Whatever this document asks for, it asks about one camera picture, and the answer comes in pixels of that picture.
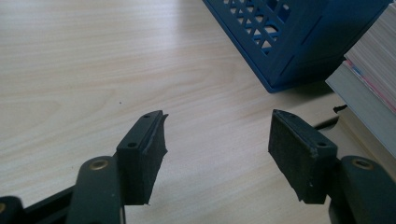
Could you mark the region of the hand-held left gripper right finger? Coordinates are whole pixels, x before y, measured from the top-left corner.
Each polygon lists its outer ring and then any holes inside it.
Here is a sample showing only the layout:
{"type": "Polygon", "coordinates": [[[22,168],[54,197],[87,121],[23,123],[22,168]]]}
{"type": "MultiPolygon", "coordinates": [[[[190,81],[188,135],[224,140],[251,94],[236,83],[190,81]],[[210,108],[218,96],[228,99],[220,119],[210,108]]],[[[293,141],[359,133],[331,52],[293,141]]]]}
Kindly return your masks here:
{"type": "Polygon", "coordinates": [[[323,204],[337,146],[300,117],[274,109],[268,152],[300,201],[323,204]]]}

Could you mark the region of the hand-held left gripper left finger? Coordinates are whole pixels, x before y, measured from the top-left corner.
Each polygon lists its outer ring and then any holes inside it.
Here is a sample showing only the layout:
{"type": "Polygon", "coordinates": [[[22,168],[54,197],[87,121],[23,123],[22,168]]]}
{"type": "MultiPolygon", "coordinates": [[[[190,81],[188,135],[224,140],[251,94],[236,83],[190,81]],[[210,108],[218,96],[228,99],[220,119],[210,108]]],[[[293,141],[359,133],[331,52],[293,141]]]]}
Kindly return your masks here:
{"type": "Polygon", "coordinates": [[[125,205],[148,204],[163,157],[167,153],[161,110],[139,118],[117,146],[115,157],[120,171],[125,205]]]}

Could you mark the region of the red illustrated book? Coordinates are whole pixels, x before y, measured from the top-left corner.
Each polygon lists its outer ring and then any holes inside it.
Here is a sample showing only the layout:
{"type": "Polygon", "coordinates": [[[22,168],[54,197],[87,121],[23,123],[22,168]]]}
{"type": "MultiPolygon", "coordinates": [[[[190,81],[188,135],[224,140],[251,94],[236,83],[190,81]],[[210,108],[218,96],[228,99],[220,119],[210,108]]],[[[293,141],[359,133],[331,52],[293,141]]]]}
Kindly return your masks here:
{"type": "Polygon", "coordinates": [[[354,73],[342,63],[326,83],[353,111],[372,135],[396,158],[396,114],[391,112],[354,73]]]}

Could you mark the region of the blue plastic file rack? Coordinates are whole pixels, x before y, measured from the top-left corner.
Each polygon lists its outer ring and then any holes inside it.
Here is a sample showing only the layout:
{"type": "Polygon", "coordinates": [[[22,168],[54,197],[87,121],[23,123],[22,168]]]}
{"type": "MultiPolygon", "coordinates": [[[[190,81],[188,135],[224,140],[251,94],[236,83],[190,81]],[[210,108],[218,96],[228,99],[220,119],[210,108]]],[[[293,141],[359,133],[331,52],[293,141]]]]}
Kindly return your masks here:
{"type": "Polygon", "coordinates": [[[203,0],[264,88],[326,79],[393,0],[203,0]]]}

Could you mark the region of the thick blue book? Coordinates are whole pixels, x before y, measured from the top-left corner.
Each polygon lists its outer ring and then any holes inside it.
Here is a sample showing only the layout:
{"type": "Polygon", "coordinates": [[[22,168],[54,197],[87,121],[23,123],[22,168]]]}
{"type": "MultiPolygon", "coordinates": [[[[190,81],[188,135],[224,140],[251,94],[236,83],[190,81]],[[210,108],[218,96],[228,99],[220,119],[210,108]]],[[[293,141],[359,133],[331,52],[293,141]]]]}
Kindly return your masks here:
{"type": "Polygon", "coordinates": [[[346,53],[358,78],[396,113],[396,1],[346,53]]]}

